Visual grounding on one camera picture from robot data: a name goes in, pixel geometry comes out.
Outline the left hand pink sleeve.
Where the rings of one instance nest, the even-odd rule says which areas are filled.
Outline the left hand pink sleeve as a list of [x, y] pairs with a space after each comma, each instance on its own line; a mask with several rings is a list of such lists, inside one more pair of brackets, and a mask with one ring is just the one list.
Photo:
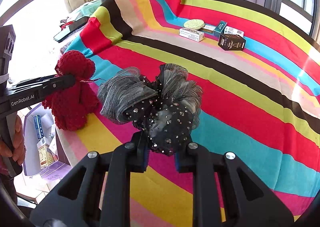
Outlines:
[[5, 155], [3, 157], [3, 162], [9, 176], [12, 178], [22, 172], [22, 165], [18, 163], [18, 158], [14, 160], [15, 150], [23, 144], [23, 141], [17, 141], [18, 137], [23, 137], [23, 128], [21, 119], [17, 113], [12, 113], [5, 118], [1, 118], [1, 141], [11, 152], [11, 156]]

